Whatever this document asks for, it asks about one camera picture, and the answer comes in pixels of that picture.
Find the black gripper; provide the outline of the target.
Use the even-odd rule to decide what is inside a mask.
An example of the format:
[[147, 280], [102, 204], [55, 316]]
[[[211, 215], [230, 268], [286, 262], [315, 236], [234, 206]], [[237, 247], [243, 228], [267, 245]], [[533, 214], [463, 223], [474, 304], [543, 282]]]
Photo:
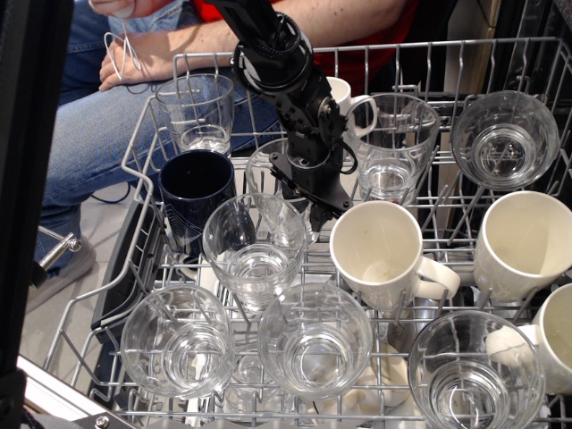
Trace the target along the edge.
[[313, 232], [353, 206], [340, 176], [348, 145], [342, 137], [327, 140], [318, 134], [290, 133], [284, 154], [270, 155], [273, 175], [283, 181], [282, 198], [300, 214], [312, 202], [309, 221]]

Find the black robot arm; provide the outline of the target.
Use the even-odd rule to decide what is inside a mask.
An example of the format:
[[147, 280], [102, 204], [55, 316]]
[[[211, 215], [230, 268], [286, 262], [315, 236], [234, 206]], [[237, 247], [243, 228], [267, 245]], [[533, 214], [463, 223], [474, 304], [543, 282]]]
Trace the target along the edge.
[[296, 22], [268, 1], [216, 1], [237, 36], [232, 67], [244, 87], [273, 105], [288, 146], [272, 153], [273, 176], [293, 197], [310, 203], [313, 231], [347, 211], [352, 202], [340, 176], [348, 145], [346, 119], [314, 51]]

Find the person's bare forearm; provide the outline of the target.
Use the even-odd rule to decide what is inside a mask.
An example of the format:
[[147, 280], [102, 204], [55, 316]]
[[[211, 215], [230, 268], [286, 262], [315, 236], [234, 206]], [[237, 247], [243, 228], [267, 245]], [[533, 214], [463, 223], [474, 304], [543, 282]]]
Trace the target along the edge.
[[[371, 36], [395, 24], [403, 1], [279, 1], [274, 10], [291, 17], [313, 46], [328, 47]], [[238, 39], [223, 21], [168, 32], [158, 49], [164, 63], [180, 54], [230, 52]]]

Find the person's bare hand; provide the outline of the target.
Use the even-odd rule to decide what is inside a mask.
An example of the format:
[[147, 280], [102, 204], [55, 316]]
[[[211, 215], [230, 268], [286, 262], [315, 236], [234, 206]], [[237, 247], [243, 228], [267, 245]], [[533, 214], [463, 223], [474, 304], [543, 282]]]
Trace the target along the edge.
[[107, 38], [101, 63], [100, 91], [122, 84], [165, 80], [172, 77], [171, 46], [167, 31], [130, 33]]

